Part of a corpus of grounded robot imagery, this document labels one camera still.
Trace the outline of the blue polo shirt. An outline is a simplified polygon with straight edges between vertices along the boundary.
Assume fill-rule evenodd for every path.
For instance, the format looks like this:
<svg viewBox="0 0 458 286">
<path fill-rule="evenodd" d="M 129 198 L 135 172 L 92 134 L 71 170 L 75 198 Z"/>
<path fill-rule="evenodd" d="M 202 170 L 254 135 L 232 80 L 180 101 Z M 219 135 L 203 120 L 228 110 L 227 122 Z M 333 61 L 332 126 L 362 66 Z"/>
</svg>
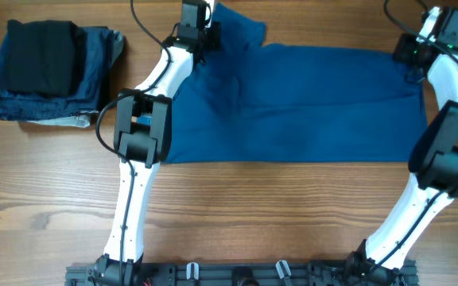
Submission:
<svg viewBox="0 0 458 286">
<path fill-rule="evenodd" d="M 172 107 L 171 164 L 406 161 L 427 120 L 422 86 L 386 52 L 266 44 L 266 27 L 215 8 L 221 48 Z"/>
</svg>

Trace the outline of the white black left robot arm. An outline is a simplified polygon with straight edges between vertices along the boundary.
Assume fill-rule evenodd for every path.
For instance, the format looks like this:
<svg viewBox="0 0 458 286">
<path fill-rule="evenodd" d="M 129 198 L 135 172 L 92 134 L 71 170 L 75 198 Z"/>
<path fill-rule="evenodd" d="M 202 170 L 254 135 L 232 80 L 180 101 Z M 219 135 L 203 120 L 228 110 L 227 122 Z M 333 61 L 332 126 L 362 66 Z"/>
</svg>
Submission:
<svg viewBox="0 0 458 286">
<path fill-rule="evenodd" d="M 89 280 L 96 285 L 143 285 L 144 224 L 154 178 L 169 154 L 172 101 L 178 87 L 220 47 L 221 25 L 179 24 L 162 42 L 161 58 L 145 81 L 123 89 L 109 107 L 116 109 L 113 145 L 120 159 L 120 185 L 110 237 Z"/>
</svg>

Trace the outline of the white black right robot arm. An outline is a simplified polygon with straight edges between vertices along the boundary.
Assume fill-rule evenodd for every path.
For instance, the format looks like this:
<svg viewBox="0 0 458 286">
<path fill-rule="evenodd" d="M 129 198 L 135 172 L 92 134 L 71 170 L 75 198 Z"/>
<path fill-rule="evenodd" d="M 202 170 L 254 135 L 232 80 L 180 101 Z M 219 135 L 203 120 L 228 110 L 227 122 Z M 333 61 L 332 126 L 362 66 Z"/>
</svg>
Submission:
<svg viewBox="0 0 458 286">
<path fill-rule="evenodd" d="M 347 285 L 404 285 L 406 255 L 431 221 L 458 198 L 458 47 L 404 33 L 394 58 L 421 72 L 434 88 L 439 112 L 409 158 L 409 180 L 384 223 L 339 267 Z"/>
</svg>

